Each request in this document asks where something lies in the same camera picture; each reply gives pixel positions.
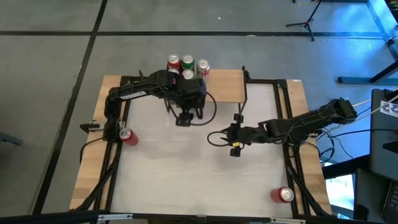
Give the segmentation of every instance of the white table surface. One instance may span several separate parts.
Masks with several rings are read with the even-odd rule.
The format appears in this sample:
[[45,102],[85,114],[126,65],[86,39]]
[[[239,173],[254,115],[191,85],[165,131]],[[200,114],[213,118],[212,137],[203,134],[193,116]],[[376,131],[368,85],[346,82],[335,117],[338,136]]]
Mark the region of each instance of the white table surface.
[[[207,102],[207,121],[214,106]],[[287,185],[281,145],[246,146],[241,157],[229,147],[207,143],[207,134],[227,128],[238,106],[218,103],[206,126],[177,127],[163,100],[147,96],[131,101],[126,126],[139,144],[122,148],[112,201],[113,212],[291,218],[290,204],[276,204],[269,194]],[[277,118],[272,85],[248,84],[243,126]],[[212,137],[216,143],[223,143]]]

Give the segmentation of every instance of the wooden board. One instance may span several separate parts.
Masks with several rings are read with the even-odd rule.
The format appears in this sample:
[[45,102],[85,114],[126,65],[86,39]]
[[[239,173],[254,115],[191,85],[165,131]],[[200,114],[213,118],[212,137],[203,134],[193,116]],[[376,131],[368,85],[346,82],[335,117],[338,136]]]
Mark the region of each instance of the wooden board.
[[204,81],[207,92],[213,95],[216,102],[243,103],[243,78],[243,70],[212,69]]
[[[105,98],[108,95],[108,91],[111,87],[119,86],[120,79],[121,76],[107,75],[104,77],[93,119],[97,121],[105,121],[105,117],[103,116]],[[299,114],[306,113],[308,111],[308,107],[301,80],[287,80],[287,84],[293,115],[297,116]],[[101,131],[90,133],[87,141],[96,139],[101,135]],[[75,191],[73,193],[70,208],[79,206],[98,182],[101,166],[103,163],[105,147],[106,143],[100,141],[86,148],[76,180]],[[326,193],[326,185],[323,179],[322,168],[319,163],[317,150],[314,149],[313,146],[304,145],[301,147],[300,155],[307,188],[309,191],[311,191],[315,200],[323,207],[323,209],[325,209],[325,211],[328,213],[331,213],[331,208]],[[302,213],[302,201],[300,195],[298,195],[298,197],[298,206],[300,208],[299,211]]]
[[[289,91],[290,105],[293,116],[308,112],[308,105],[307,100],[305,99],[302,81],[287,80],[287,89]],[[312,138],[309,138],[307,141],[317,145],[315,140]],[[300,157],[307,189],[311,192],[312,196],[321,205],[321,207],[327,213],[331,214],[331,207],[328,194],[326,192],[326,184],[323,178],[323,172],[319,162],[317,149],[311,145],[304,144],[300,147]],[[303,213],[302,198],[300,194],[298,194],[297,200],[299,205],[299,213]]]

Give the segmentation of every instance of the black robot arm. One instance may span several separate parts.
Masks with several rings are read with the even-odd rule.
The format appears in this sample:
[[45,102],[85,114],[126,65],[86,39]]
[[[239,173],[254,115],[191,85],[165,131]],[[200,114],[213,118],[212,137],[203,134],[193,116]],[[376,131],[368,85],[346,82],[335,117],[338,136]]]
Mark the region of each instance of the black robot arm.
[[242,144],[282,144],[287,142],[291,145],[301,145],[307,140],[308,135],[315,130],[324,128],[329,124],[348,124],[355,121],[356,117],[357,113],[348,100],[336,99],[317,110],[290,119],[261,121],[256,128],[241,127],[243,116],[235,114],[234,120],[236,122],[218,133],[226,134],[226,138],[222,139],[233,146],[231,156],[239,157]]
[[113,87],[106,97],[104,115],[107,122],[104,126],[103,140],[119,140],[119,117],[123,101],[143,96],[156,96],[159,99],[172,101],[182,109],[176,120],[177,126],[190,126],[193,114],[190,109],[203,111],[206,98],[206,85],[201,79],[186,80],[181,75],[166,70],[159,70],[141,80],[121,87]]

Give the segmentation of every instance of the tripod stand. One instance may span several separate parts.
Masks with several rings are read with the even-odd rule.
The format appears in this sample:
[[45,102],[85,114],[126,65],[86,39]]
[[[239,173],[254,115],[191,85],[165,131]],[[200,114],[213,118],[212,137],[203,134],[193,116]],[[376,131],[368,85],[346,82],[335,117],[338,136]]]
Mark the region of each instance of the tripod stand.
[[321,2],[322,2],[322,0],[318,0],[317,6],[316,6],[315,9],[313,10],[313,12],[312,12],[310,18],[309,18],[307,21],[305,21],[305,22],[299,22],[299,23],[295,23],[295,24],[287,24],[286,27],[290,27],[290,26],[300,26],[300,27],[304,27],[304,28],[306,28],[306,30],[308,30],[308,31],[310,32],[311,41],[315,41],[315,39],[313,38],[313,34],[312,34],[311,27],[310,27],[310,22],[313,21],[312,17],[313,17],[313,15],[315,14],[315,12],[317,11],[317,9],[318,9],[319,5],[321,4]]

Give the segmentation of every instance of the concrete floor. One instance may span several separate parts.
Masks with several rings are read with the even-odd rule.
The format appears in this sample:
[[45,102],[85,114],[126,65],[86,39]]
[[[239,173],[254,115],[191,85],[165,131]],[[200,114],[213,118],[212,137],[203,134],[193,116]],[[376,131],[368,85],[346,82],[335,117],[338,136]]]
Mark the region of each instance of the concrete floor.
[[[371,3],[393,34],[396,22],[384,0]],[[91,31],[100,5],[100,0],[3,0],[0,30]],[[109,0],[99,29],[297,32],[303,30],[285,24],[306,20],[314,7],[289,0]],[[322,3],[312,28],[315,32],[379,32],[368,7],[353,3]],[[20,147],[0,143],[0,216],[30,212],[88,39],[0,36],[0,131],[24,140]],[[340,85],[336,78],[371,77],[394,61],[380,37],[318,37],[315,42],[308,37],[97,37],[44,212],[68,210],[79,150],[86,141],[78,126],[91,120],[103,76],[137,75],[139,69],[147,75],[162,69],[172,53],[207,58],[213,68],[245,65],[253,78],[301,79],[310,109],[332,98],[349,98],[352,103],[369,99],[373,88],[385,86]],[[369,119],[336,133],[364,128],[369,128]],[[340,139],[353,157],[369,152],[369,133]],[[326,149],[329,142],[324,139],[318,145]],[[333,160],[347,159],[338,146]]]

